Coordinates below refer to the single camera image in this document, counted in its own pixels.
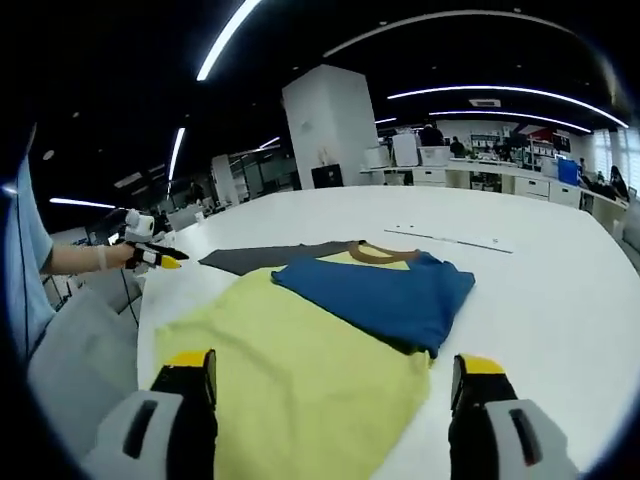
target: yellow t-shirt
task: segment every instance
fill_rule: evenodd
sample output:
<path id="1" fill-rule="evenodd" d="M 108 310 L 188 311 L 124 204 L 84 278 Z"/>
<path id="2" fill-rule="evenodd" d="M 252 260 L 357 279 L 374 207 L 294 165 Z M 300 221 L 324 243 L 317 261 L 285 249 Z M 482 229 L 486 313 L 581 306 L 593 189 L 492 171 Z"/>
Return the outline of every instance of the yellow t-shirt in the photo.
<path id="1" fill-rule="evenodd" d="M 273 284 L 274 270 L 157 330 L 157 370 L 216 350 L 217 480 L 369 478 L 427 397 L 428 355 L 399 353 Z"/>

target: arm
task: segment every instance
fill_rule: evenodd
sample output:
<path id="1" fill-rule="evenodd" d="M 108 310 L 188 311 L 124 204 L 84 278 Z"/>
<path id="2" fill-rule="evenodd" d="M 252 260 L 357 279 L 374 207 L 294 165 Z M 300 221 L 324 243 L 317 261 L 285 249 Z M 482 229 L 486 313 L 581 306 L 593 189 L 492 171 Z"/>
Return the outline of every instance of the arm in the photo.
<path id="1" fill-rule="evenodd" d="M 42 273 L 74 275 L 100 270 L 99 247 L 67 247 L 54 245 Z M 126 243 L 104 247 L 107 268 L 121 268 L 133 256 L 134 248 Z"/>

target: light blue sleeve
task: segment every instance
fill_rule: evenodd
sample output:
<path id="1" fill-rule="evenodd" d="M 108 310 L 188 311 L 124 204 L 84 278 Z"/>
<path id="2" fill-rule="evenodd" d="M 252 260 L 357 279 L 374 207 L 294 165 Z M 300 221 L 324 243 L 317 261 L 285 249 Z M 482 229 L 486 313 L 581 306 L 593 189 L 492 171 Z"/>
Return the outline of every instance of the light blue sleeve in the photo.
<path id="1" fill-rule="evenodd" d="M 20 191 L 22 192 L 20 196 L 20 222 L 23 225 L 22 228 L 29 228 L 36 263 L 38 269 L 42 270 L 44 262 L 47 260 L 53 248 L 53 240 L 45 230 L 42 218 L 40 218 L 40 214 L 38 213 L 36 199 L 33 196 L 33 188 L 31 187 L 29 159 L 27 158 L 25 158 L 20 167 L 18 181 Z"/>

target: gray t-shirt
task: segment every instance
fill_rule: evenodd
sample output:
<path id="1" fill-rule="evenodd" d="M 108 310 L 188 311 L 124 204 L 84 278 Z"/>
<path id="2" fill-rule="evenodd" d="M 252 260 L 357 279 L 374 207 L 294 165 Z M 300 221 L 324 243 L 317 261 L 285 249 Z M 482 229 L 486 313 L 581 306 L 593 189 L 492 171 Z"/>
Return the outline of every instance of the gray t-shirt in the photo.
<path id="1" fill-rule="evenodd" d="M 16 350 L 24 359 L 55 314 L 40 281 L 40 269 L 51 252 L 53 241 L 38 214 L 28 159 L 22 162 L 15 183 L 3 185 L 2 194 L 12 197 L 4 243 L 8 318 Z"/>

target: white pillar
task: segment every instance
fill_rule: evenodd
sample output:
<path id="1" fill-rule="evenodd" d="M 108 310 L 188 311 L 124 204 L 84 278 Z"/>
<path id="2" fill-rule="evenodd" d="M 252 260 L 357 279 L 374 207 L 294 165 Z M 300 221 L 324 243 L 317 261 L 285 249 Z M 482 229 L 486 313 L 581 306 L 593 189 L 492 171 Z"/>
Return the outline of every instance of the white pillar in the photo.
<path id="1" fill-rule="evenodd" d="M 367 184 L 365 150 L 378 134 L 364 75 L 320 65 L 283 90 L 284 106 L 303 189 L 311 170 L 339 163 L 345 186 Z"/>
<path id="2" fill-rule="evenodd" d="M 211 160 L 211 174 L 220 203 L 225 206 L 229 204 L 233 206 L 240 205 L 238 191 L 229 166 L 229 155 L 213 157 Z"/>

